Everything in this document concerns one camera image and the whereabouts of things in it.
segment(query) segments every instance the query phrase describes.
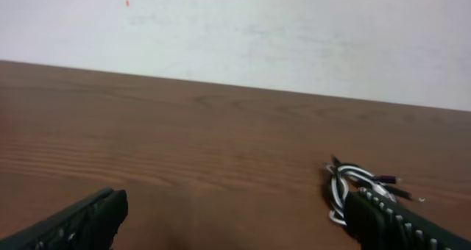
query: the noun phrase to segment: white wall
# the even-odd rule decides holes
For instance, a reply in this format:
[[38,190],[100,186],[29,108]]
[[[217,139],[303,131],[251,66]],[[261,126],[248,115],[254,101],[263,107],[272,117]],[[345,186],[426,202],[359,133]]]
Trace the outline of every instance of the white wall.
[[471,0],[0,0],[0,59],[471,110]]

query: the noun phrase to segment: wire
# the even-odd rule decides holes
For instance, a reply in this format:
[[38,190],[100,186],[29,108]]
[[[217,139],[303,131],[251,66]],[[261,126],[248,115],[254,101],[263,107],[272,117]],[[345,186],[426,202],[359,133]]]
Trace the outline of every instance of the wire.
[[364,170],[363,168],[342,163],[335,157],[332,157],[333,165],[328,165],[327,169],[331,173],[327,182],[327,191],[330,194],[330,204],[332,210],[329,212],[329,218],[337,223],[346,226],[344,219],[344,202],[350,192],[348,182],[356,183],[356,186],[372,188],[374,191],[396,202],[396,198],[388,191],[388,187],[379,181],[374,174]]

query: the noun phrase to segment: brown wooden surface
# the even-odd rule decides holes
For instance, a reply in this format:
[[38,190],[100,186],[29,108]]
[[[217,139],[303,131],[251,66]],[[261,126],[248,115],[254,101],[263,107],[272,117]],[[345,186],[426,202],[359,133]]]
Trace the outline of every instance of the brown wooden surface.
[[471,239],[470,140],[468,112],[0,62],[0,237],[111,186],[115,249],[360,249],[320,196],[334,153]]

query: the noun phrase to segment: black and white cord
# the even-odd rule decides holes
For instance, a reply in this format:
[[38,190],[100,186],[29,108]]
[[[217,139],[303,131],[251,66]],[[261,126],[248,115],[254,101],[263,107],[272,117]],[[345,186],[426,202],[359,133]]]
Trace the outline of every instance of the black and white cord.
[[372,188],[380,195],[394,202],[396,202],[394,195],[405,199],[413,199],[410,193],[386,184],[396,184],[399,179],[395,176],[375,176],[358,165],[340,162],[334,156],[332,156],[332,161],[333,164],[327,166],[330,172],[327,191],[333,208],[329,212],[329,218],[338,224],[347,225],[344,220],[344,202],[350,191],[349,182],[358,188]]

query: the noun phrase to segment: wood grain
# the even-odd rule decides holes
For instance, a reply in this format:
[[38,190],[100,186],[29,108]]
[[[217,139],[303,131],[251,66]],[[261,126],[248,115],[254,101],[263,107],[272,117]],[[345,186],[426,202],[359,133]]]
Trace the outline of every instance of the wood grain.
[[111,186],[115,249],[359,249],[320,196],[335,154],[471,239],[470,140],[468,112],[0,62],[0,236]]

